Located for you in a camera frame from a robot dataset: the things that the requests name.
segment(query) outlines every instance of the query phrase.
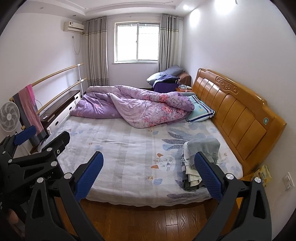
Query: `wall outlet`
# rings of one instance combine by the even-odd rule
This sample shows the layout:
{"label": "wall outlet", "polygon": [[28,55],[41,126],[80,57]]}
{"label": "wall outlet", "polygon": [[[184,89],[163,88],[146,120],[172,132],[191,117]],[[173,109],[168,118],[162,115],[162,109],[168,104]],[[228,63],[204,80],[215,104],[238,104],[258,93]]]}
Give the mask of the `wall outlet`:
{"label": "wall outlet", "polygon": [[294,183],[289,172],[283,177],[283,182],[285,184],[286,191],[293,189]]}

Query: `bed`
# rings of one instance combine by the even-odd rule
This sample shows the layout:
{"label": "bed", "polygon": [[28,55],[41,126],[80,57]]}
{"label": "bed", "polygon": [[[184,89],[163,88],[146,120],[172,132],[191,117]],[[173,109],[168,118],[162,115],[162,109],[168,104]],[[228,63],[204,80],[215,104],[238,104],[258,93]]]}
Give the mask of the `bed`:
{"label": "bed", "polygon": [[95,151],[103,153],[104,166],[89,200],[152,207],[202,202],[210,198],[206,188],[186,192],[180,187],[185,141],[218,139],[218,165],[242,178],[259,167],[286,123],[250,89],[214,71],[199,69],[192,91],[215,110],[211,120],[137,129],[124,119],[69,116],[43,146],[63,131],[70,133],[58,157],[64,172],[73,172]]}

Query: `white fan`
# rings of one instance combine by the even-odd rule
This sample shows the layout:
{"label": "white fan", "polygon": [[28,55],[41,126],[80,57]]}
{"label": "white fan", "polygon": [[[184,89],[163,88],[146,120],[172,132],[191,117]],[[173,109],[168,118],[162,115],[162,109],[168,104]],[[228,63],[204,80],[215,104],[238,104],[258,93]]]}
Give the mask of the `white fan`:
{"label": "white fan", "polygon": [[13,102],[6,102],[0,110],[0,125],[7,132],[14,131],[20,121],[20,112]]}

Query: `round sticker on headboard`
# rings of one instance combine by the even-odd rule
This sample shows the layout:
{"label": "round sticker on headboard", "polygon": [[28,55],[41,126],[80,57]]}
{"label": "round sticker on headboard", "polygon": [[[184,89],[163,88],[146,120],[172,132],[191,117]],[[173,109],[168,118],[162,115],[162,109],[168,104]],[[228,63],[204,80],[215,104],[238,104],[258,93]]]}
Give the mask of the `round sticker on headboard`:
{"label": "round sticker on headboard", "polygon": [[263,123],[266,125],[268,123],[268,118],[264,118]]}

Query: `headboard panel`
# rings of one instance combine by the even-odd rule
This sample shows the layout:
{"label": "headboard panel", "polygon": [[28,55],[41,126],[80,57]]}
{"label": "headboard panel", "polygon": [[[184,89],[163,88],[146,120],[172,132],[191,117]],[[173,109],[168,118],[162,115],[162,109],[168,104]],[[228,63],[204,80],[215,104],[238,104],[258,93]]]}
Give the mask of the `headboard panel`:
{"label": "headboard panel", "polygon": [[212,121],[244,175],[255,171],[281,136],[285,121],[252,90],[212,70],[198,70],[192,91],[215,110]]}

